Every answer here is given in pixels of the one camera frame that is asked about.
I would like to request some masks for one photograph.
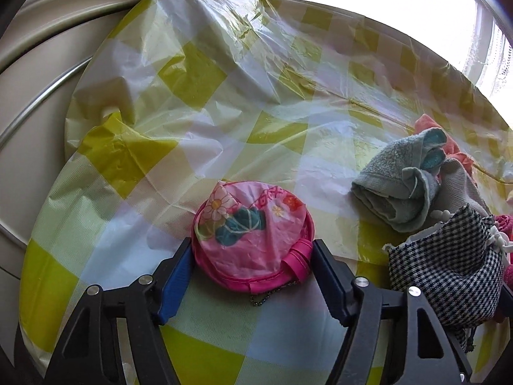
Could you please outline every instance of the orange fabric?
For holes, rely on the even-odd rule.
[[[439,129],[443,129],[441,125],[435,122],[431,117],[427,114],[423,114],[416,122],[415,122],[415,134],[420,133],[423,130],[430,129],[431,127],[437,127]],[[454,141],[452,137],[450,137],[447,132],[447,143],[442,148],[448,158],[457,159],[463,165],[463,168],[467,171],[467,173],[472,178],[472,165],[474,161],[468,156],[466,153],[461,152],[460,147]]]

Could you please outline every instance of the pink ribbon strap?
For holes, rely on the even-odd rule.
[[[296,275],[300,282],[303,282],[310,273],[310,256],[313,249],[312,242],[306,239],[299,239],[290,252],[283,258],[283,261]]]

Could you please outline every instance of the pile of cloth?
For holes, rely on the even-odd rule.
[[[492,215],[473,179],[473,163],[424,114],[415,133],[388,144],[351,187],[376,216],[411,234],[383,247],[391,287],[419,287],[466,352],[479,324],[501,321],[496,310],[503,281],[513,287],[513,218]]]

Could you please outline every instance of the floral pouch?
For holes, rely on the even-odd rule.
[[[305,204],[276,185],[218,182],[191,238],[198,266],[227,289],[262,294],[310,273],[314,223]]]

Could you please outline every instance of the light green towel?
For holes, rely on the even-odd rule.
[[[418,230],[440,187],[447,136],[432,128],[389,143],[353,181],[351,190],[394,230]]]

